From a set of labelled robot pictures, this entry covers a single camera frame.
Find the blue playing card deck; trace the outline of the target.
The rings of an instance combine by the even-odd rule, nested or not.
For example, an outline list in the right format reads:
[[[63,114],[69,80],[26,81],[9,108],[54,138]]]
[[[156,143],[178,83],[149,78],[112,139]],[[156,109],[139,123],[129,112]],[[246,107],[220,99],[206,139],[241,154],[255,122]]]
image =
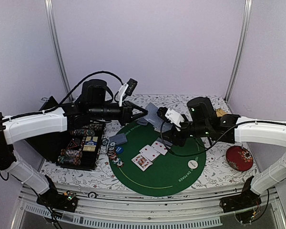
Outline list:
[[[160,128],[162,126],[163,120],[161,118],[158,117],[158,115],[156,113],[152,113],[149,112],[144,119],[149,122],[150,124],[152,124],[154,126],[154,128],[156,128],[157,130],[160,131]],[[166,132],[171,130],[173,127],[173,125],[171,123],[164,123],[164,125],[162,126],[162,132]]]

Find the white dealer button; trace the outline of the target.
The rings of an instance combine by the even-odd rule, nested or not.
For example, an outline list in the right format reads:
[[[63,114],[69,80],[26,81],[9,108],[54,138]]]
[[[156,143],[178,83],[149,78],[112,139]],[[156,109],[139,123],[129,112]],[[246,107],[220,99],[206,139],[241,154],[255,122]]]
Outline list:
[[[196,168],[198,168],[198,162],[195,160],[189,160],[188,161],[188,167],[190,169],[196,169]]]

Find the dealt blue card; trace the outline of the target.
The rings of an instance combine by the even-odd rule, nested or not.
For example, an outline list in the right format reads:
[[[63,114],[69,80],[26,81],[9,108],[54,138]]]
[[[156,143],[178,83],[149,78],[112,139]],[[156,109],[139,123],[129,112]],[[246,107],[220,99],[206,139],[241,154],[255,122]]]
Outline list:
[[[155,106],[153,103],[149,103],[146,107],[145,110],[148,111],[148,115],[155,115],[157,116],[157,111],[158,111],[158,107]]]
[[[122,145],[124,143],[127,143],[128,140],[126,138],[125,133],[116,134],[114,136],[109,137],[109,142],[114,142],[116,145]]]
[[[145,120],[144,118],[140,118],[140,119],[138,119],[137,124],[143,125],[143,126],[147,126],[148,125],[148,121]]]

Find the blue small blind button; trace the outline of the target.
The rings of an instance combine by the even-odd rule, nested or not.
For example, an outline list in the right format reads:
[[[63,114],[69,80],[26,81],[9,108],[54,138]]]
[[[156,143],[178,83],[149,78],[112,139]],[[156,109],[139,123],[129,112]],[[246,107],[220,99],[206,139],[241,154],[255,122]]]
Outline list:
[[[116,150],[115,150],[116,154],[121,154],[121,153],[123,153],[123,151],[124,151],[123,147],[121,147],[121,146],[116,147]]]

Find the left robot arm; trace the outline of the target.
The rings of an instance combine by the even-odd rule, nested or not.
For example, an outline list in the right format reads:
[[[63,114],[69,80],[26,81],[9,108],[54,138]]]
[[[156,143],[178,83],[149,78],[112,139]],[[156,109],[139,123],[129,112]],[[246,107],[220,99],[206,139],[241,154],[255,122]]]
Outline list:
[[[106,93],[111,93],[106,81],[92,79],[83,84],[82,93],[74,103],[58,104],[32,114],[3,117],[0,113],[0,171],[6,171],[30,186],[51,207],[59,206],[61,196],[55,192],[50,179],[23,160],[14,151],[13,144],[44,134],[80,129],[94,121],[117,120],[125,125],[141,118],[147,111],[125,99],[132,95],[136,86],[134,79],[122,84],[117,93],[118,101],[113,102],[114,96],[105,100]]]

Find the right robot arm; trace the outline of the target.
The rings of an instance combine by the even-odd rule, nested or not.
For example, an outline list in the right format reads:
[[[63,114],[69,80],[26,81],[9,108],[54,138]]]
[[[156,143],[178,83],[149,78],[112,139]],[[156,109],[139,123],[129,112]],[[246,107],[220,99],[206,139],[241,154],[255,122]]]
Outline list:
[[[209,137],[214,143],[253,142],[286,148],[286,121],[252,119],[237,114],[219,117],[208,97],[197,97],[187,103],[191,121],[177,111],[161,107],[157,115],[171,123],[167,141],[184,146],[190,137]],[[286,179],[286,152],[262,173],[249,178],[237,198],[241,208],[247,208],[268,188]]]

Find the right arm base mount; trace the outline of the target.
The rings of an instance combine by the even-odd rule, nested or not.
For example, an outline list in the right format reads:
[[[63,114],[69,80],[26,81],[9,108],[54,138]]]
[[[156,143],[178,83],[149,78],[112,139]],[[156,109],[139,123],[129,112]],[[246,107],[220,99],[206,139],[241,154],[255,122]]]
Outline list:
[[[220,199],[219,206],[223,209],[224,213],[250,207],[257,207],[257,209],[259,209],[262,203],[260,194],[255,194],[250,190],[253,178],[254,177],[251,176],[246,180],[240,194]],[[235,217],[240,223],[248,224],[254,221],[256,213],[257,210],[250,210],[248,212],[236,213]]]

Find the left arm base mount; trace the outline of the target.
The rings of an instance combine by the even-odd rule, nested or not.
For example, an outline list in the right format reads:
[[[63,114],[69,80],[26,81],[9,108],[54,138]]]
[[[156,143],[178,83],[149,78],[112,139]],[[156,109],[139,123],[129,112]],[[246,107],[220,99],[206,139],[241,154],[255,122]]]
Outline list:
[[[36,202],[49,208],[74,213],[78,204],[76,194],[71,191],[67,191],[66,194],[59,194],[52,180],[48,176],[45,177],[49,182],[49,190],[44,194],[39,194]]]

